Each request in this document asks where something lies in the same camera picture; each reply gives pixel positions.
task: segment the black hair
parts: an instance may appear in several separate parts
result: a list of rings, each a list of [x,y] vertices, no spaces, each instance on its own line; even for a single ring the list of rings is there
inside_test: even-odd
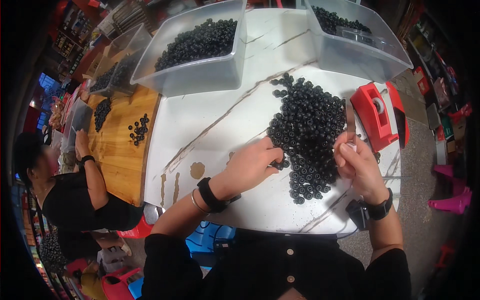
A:
[[[72,276],[78,280],[79,285],[82,285],[82,271],[80,269],[73,271]]]
[[[13,160],[15,170],[26,187],[31,187],[32,182],[27,176],[27,169],[33,168],[40,155],[42,155],[42,141],[31,132],[23,132],[17,136],[13,146]]]

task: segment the knife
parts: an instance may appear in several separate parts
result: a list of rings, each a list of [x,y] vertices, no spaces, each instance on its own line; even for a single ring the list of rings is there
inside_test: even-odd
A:
[[[350,99],[345,101],[345,108],[347,115],[347,145],[356,152],[355,136],[357,127],[355,126],[355,113],[353,112],[353,105]]]

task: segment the red tape dispenser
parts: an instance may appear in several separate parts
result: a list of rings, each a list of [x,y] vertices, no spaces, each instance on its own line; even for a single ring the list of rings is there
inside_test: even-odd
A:
[[[398,140],[398,134],[392,134],[385,102],[373,83],[360,86],[350,101],[360,117],[374,152],[379,152]]]

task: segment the tape roll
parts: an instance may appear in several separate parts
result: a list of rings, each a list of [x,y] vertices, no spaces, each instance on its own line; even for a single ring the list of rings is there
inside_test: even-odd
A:
[[[375,97],[375,98],[372,98],[372,101],[375,107],[377,107],[377,112],[379,114],[383,113],[385,110],[385,106],[382,100],[380,98]]]

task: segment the pile of black beads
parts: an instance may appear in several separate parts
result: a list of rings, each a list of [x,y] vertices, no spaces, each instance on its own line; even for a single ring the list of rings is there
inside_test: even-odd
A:
[[[349,21],[348,19],[339,18],[336,15],[336,12],[326,11],[325,8],[323,7],[312,6],[312,9],[313,9],[313,12],[315,13],[315,16],[317,17],[318,23],[320,23],[320,26],[322,27],[322,30],[328,34],[336,35],[337,26],[349,27],[349,28],[365,31],[368,33],[372,33],[370,31],[370,28],[368,28],[367,26],[364,26],[358,20],[355,20],[355,22],[352,22],[352,21]]]
[[[110,107],[110,98],[103,99],[102,102],[100,102],[95,109],[95,112],[93,115],[95,116],[95,130],[96,132],[99,132],[100,129],[102,129],[103,122],[105,121],[105,118],[107,117],[107,114],[112,110]]]
[[[286,88],[273,92],[275,97],[283,97],[282,112],[270,121],[267,134],[275,147],[290,156],[290,196],[296,204],[322,199],[322,193],[331,190],[327,184],[338,176],[332,149],[345,126],[345,100],[324,92],[319,85],[314,87],[305,78],[294,83],[288,73],[271,84]],[[272,166],[282,170],[289,164],[274,162]]]
[[[207,19],[195,29],[178,34],[175,42],[167,45],[167,51],[157,59],[155,71],[187,62],[225,56],[232,52],[237,21]]]
[[[90,87],[90,92],[98,91],[101,89],[104,89],[108,86],[108,83],[110,82],[110,78],[113,75],[113,72],[115,71],[115,67],[117,66],[118,62],[116,62],[113,67],[111,67],[108,71],[103,73],[102,75],[98,76],[96,78],[96,82],[93,86]]]
[[[149,121],[150,121],[150,119],[147,118],[147,114],[144,114],[144,117],[140,118],[140,124],[138,122],[135,122],[135,124],[134,124],[135,129],[133,130],[133,132],[135,134],[133,134],[133,132],[130,133],[130,137],[132,138],[132,140],[135,141],[135,142],[133,142],[133,144],[135,146],[138,146],[138,143],[145,139],[145,133],[148,132],[147,123]],[[128,130],[132,130],[132,129],[133,129],[133,126],[129,125]]]
[[[113,74],[112,85],[128,88],[130,86],[130,78],[137,66],[138,61],[142,57],[144,49],[129,55],[127,54],[119,63],[115,74]]]

